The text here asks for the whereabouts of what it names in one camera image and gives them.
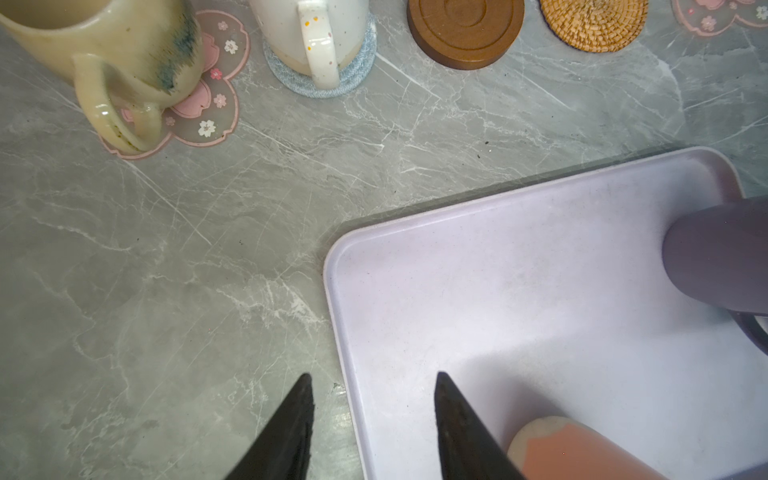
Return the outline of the woven rattan round coaster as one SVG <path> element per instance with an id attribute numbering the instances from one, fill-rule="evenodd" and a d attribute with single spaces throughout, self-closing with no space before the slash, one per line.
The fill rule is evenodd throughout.
<path id="1" fill-rule="evenodd" d="M 617 52 L 642 32 L 647 0 L 541 0 L 550 30 L 567 45 L 589 53 Z"/>

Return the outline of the pink cherry blossom coaster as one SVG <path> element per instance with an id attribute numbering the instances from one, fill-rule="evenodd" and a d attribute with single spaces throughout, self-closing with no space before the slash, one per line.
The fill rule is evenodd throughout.
<path id="1" fill-rule="evenodd" d="M 239 119 L 239 101 L 232 79 L 244 68 L 250 53 L 250 37 L 243 23 L 220 10 L 199 10 L 205 53 L 204 71 L 195 90 L 183 102 L 166 109 L 160 143 L 141 154 L 121 153 L 104 141 L 105 149 L 124 159 L 140 160 L 177 140 L 202 148 L 226 140 Z"/>
<path id="2" fill-rule="evenodd" d="M 733 24 L 767 27 L 767 0 L 671 0 L 670 3 L 679 23 L 702 37 L 722 34 Z"/>

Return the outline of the orange ceramic mug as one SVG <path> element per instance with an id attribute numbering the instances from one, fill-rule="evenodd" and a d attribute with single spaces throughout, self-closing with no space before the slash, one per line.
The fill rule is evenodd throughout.
<path id="1" fill-rule="evenodd" d="M 507 456 L 527 479 L 661 479 L 595 430 L 562 416 L 538 418 L 513 438 Z"/>

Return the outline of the yellow ceramic mug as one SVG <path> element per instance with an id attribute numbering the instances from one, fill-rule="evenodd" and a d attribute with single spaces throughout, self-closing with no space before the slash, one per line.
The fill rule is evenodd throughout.
<path id="1" fill-rule="evenodd" d="M 97 133 L 129 155 L 160 143 L 164 110 L 195 90 L 205 63 L 188 1 L 4 1 L 1 24 L 72 84 Z"/>

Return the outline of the purple white ceramic mug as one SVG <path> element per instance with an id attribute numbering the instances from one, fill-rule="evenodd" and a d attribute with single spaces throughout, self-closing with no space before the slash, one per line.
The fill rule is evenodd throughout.
<path id="1" fill-rule="evenodd" d="M 676 220 L 662 245 L 665 271 L 685 295 L 726 310 L 767 351 L 767 198 L 724 203 Z"/>

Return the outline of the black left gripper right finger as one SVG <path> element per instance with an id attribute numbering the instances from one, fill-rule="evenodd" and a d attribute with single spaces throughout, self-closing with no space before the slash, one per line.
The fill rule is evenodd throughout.
<path id="1" fill-rule="evenodd" d="M 525 479 L 443 371 L 437 374 L 434 406 L 443 479 Z"/>

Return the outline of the brown wooden round coaster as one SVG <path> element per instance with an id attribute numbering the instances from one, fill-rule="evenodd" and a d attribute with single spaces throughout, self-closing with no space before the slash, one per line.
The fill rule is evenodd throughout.
<path id="1" fill-rule="evenodd" d="M 523 24 L 523 0 L 410 0 L 407 21 L 416 44 L 437 63 L 459 70 L 499 60 Z"/>

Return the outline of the grey woven round coaster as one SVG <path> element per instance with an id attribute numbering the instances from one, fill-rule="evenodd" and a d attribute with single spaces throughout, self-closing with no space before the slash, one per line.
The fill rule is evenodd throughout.
<path id="1" fill-rule="evenodd" d="M 340 71 L 340 85 L 335 89 L 318 89 L 310 77 L 290 69 L 282 62 L 269 44 L 263 42 L 263 53 L 274 76 L 289 90 L 311 99 L 340 97 L 357 88 L 371 71 L 377 50 L 376 19 L 368 14 L 367 29 L 361 49 L 354 59 Z"/>

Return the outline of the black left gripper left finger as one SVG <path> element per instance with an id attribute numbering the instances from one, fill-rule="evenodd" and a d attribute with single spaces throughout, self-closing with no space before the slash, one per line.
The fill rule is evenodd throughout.
<path id="1" fill-rule="evenodd" d="M 311 459 L 315 404 L 303 373 L 226 480 L 305 480 Z"/>

